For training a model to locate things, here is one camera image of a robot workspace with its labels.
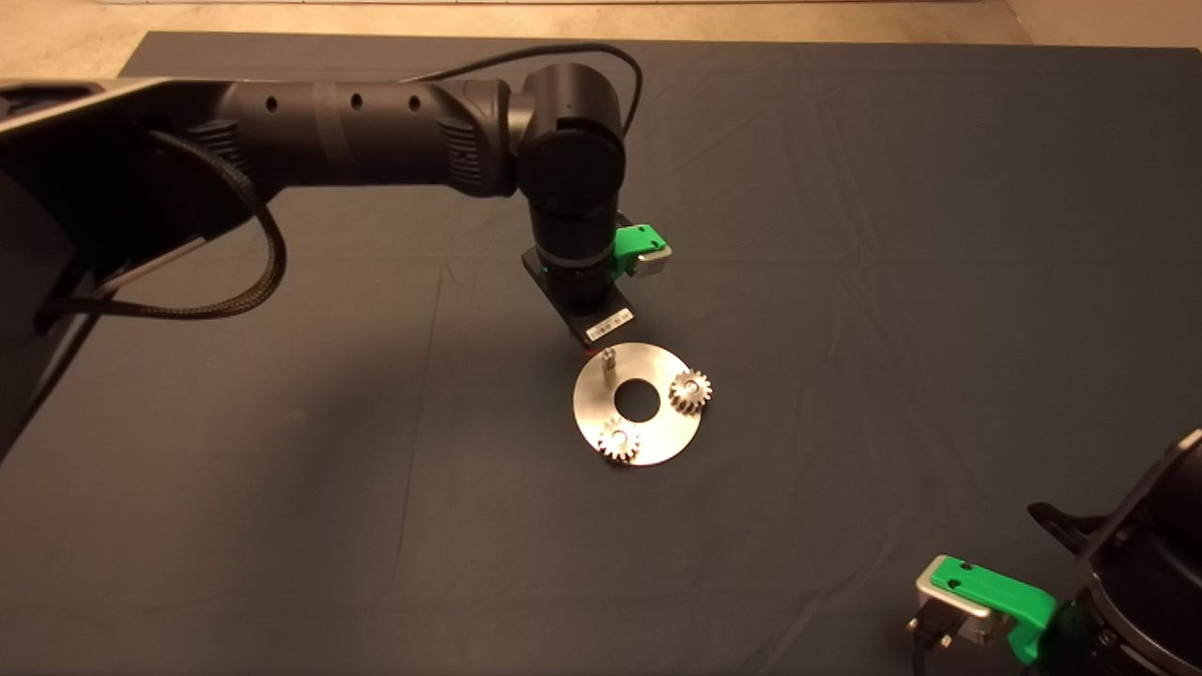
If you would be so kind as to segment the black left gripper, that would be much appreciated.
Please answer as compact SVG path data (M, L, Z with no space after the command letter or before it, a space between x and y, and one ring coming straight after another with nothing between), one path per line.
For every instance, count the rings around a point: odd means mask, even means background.
M578 290L581 285L557 275L559 267L545 265L536 249L523 254L523 267L569 328L570 336L585 350L603 346L618 330L625 330L636 321L633 306L614 281L606 283L596 300L569 303L567 291Z

